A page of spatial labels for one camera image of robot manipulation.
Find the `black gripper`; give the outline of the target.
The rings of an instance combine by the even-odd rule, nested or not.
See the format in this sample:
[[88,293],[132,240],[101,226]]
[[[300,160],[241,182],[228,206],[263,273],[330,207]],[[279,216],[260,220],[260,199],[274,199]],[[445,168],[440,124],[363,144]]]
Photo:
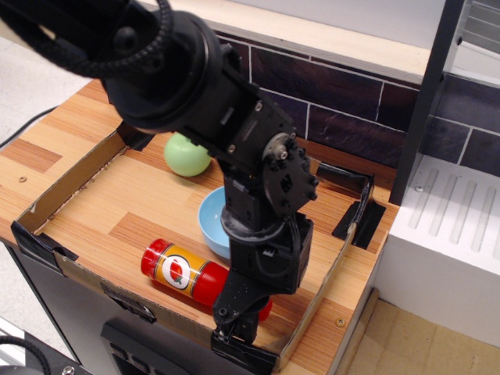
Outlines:
[[270,232],[230,232],[230,272],[212,312],[219,340],[252,344],[271,294],[293,295],[309,262],[313,221],[297,212]]

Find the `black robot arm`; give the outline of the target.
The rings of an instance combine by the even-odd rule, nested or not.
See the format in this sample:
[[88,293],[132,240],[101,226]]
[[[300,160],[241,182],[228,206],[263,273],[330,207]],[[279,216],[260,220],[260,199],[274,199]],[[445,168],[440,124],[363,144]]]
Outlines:
[[221,341],[252,343],[271,295],[292,295],[309,260],[313,223],[301,208],[317,179],[291,118],[241,73],[237,52],[203,20],[166,1],[4,1],[1,18],[35,52],[99,79],[124,123],[177,132],[223,171],[230,271],[213,317]]

